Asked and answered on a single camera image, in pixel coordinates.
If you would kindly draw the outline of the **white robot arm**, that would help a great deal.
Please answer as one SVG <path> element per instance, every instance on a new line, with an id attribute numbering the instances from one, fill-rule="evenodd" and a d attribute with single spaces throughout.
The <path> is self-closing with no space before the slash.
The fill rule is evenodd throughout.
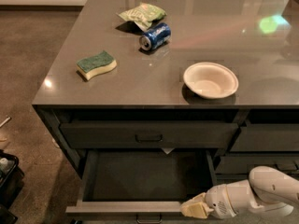
<path id="1" fill-rule="evenodd" d="M 250 212 L 264 218 L 289 215 L 299 205 L 299 181 L 279 170 L 258 166 L 249 178 L 214 186 L 183 203 L 185 217 L 218 219 L 236 217 Z"/>

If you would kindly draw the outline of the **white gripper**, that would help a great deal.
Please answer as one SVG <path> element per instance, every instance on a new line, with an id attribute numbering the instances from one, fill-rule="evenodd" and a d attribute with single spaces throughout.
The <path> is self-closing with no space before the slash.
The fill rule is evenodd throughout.
<path id="1" fill-rule="evenodd" d="M 207 193 L 191 198 L 190 202 L 180 207 L 181 213 L 201 219 L 207 219 L 210 214 L 219 219 L 235 217 L 259 206 L 248 180 L 214 186 Z"/>

